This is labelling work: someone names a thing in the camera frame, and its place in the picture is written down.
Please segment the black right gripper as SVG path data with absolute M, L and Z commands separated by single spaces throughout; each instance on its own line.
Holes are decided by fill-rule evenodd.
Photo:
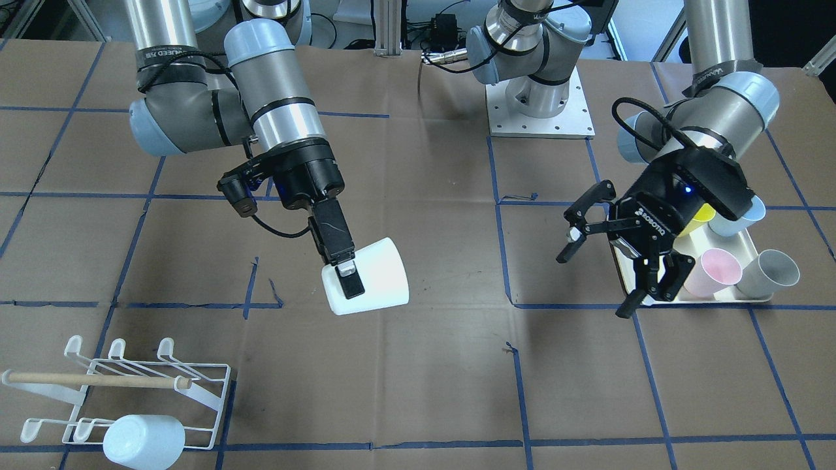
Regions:
M 271 176 L 281 204 L 289 210 L 304 209 L 310 216 L 317 252 L 334 267 L 344 298 L 365 293 L 355 264 L 355 244 L 337 201 L 346 183 L 331 146 L 325 140 L 301 140 L 271 149 Z

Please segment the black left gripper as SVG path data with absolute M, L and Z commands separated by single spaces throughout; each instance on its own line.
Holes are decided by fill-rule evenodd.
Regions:
M 627 258 L 635 259 L 635 288 L 616 309 L 619 318 L 629 319 L 648 296 L 663 302 L 673 301 L 696 267 L 692 256 L 671 251 L 675 238 L 693 220 L 703 200 L 675 173 L 673 157 L 653 161 L 616 203 L 615 197 L 612 181 L 603 180 L 591 185 L 564 212 L 564 219 L 570 224 L 566 234 L 568 244 L 556 256 L 556 261 L 559 264 L 570 261 L 589 235 L 612 232 L 611 245 Z M 589 223 L 587 211 L 601 202 L 609 206 L 610 216 L 615 219 Z M 629 229 L 628 219 L 633 226 Z

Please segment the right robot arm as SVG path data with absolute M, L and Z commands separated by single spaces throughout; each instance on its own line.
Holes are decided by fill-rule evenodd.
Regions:
M 346 184 L 332 154 L 295 45 L 280 23 L 251 19 L 226 35 L 226 61 L 200 51 L 186 1 L 127 1 L 137 46 L 129 107 L 140 147 L 156 157 L 247 145 L 263 152 L 224 173 L 217 189 L 241 217 L 255 217 L 253 192 L 272 179 L 281 204 L 304 209 L 308 232 L 344 298 L 364 294 L 355 245 L 338 194 Z

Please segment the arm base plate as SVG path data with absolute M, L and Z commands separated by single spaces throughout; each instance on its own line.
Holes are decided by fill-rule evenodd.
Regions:
M 491 136 L 593 138 L 595 130 L 577 69 L 546 86 L 525 76 L 485 86 Z

